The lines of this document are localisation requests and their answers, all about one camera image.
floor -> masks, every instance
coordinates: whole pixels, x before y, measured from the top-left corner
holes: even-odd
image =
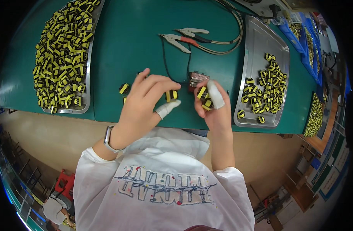
[[[75,172],[83,150],[104,136],[111,123],[16,111],[0,115],[0,123],[15,142],[50,169]],[[285,172],[299,160],[302,140],[276,134],[234,132],[236,167],[245,177],[252,206],[278,190]],[[201,160],[211,169],[211,148]]]

black plug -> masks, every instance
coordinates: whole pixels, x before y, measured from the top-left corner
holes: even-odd
[[[272,11],[273,13],[273,18],[276,18],[278,15],[278,12],[280,11],[280,7],[277,6],[276,4],[272,4],[269,6],[269,9]]]

red plastic stool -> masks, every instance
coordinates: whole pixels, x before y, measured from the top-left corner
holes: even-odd
[[[74,198],[70,195],[70,190],[74,189],[74,179],[75,174],[71,174],[71,176],[66,175],[65,169],[62,169],[59,179],[54,187],[54,190],[57,192],[62,192],[61,194],[66,196],[70,201],[73,201]]]

shirt graphic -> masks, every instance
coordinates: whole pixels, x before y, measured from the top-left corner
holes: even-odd
[[[193,204],[213,204],[208,191],[208,177],[189,173],[160,173],[141,166],[125,166],[121,177],[114,177],[123,181],[118,187],[120,194],[140,201],[152,203],[178,204],[187,206]]]

person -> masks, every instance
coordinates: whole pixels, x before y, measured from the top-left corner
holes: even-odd
[[[203,81],[214,109],[195,110],[212,137],[211,172],[199,160],[207,138],[156,125],[181,102],[154,107],[181,85],[141,72],[119,122],[105,141],[82,152],[73,196],[78,230],[253,230],[254,214],[243,174],[235,168],[229,96],[216,81]]]
[[[74,201],[70,201],[66,196],[60,192],[54,191],[49,198],[44,201],[43,213],[48,219],[46,228],[50,230],[58,230],[59,225],[67,219],[68,225],[74,224],[70,220],[70,216],[75,215]]]

